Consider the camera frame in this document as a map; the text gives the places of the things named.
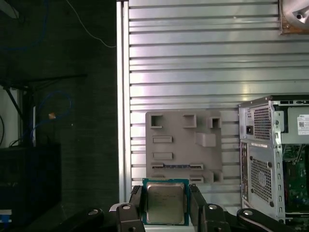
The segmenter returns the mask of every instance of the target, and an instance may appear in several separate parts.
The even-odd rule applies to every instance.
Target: green circuit board
[[[300,151],[298,145],[287,145],[283,150],[285,210],[309,212],[307,150]]]
[[[309,229],[309,189],[307,173],[309,174],[309,152],[307,146],[284,145],[284,199],[286,224],[296,231]],[[304,213],[295,217],[289,213]]]

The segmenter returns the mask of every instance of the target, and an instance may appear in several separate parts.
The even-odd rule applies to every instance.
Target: computer tower
[[[60,200],[59,144],[0,149],[0,215],[7,214],[6,222],[30,224]]]
[[[243,207],[307,226],[309,96],[267,96],[242,103],[239,127]]]

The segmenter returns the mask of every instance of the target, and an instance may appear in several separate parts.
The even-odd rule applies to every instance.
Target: perforated metal panel
[[[254,110],[254,137],[256,139],[270,140],[271,121],[269,107]]]
[[[267,203],[272,199],[271,192],[271,170],[267,163],[258,159],[251,162],[251,181],[253,193]]]

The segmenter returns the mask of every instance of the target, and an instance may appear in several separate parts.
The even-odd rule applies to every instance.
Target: metal frame
[[[278,34],[276,2],[214,2],[117,2],[121,201],[146,177],[146,112],[215,108],[223,115],[224,182],[200,189],[235,213],[241,207],[238,104],[308,92],[309,36]]]
[[[117,2],[119,201],[131,192],[128,2]]]

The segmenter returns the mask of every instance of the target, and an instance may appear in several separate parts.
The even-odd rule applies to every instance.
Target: network cable
[[[28,45],[28,46],[22,46],[22,47],[0,47],[0,50],[5,50],[5,51],[22,51],[22,50],[27,50],[29,48],[32,48],[38,44],[40,44],[42,42],[42,40],[45,37],[45,33],[46,33],[46,24],[47,24],[47,18],[48,18],[48,0],[44,0],[44,5],[46,8],[46,13],[43,19],[43,29],[42,29],[42,33],[41,36],[39,37],[39,39],[37,39],[36,41],[34,41],[32,44]]]

